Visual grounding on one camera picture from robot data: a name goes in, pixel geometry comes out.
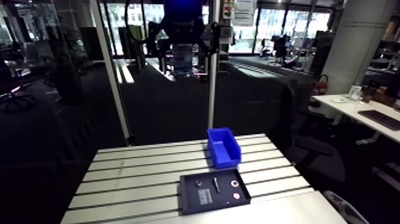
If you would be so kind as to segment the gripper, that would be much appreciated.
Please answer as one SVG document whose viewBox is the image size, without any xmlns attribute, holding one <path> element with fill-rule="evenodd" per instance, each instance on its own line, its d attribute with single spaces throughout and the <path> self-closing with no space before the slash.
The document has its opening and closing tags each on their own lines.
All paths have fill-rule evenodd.
<svg viewBox="0 0 400 224">
<path fill-rule="evenodd" d="M 167 51 L 167 40 L 157 39 L 158 34 L 164 31 L 168 40 L 172 44 L 196 44 L 199 42 L 199 48 L 205 56 L 210 57 L 220 52 L 220 34 L 221 26 L 217 22 L 210 24 L 209 44 L 201 38 L 204 32 L 204 22 L 202 18 L 168 18 L 164 17 L 160 23 L 150 21 L 148 23 L 148 38 L 146 46 L 148 54 L 164 57 Z"/>
</svg>

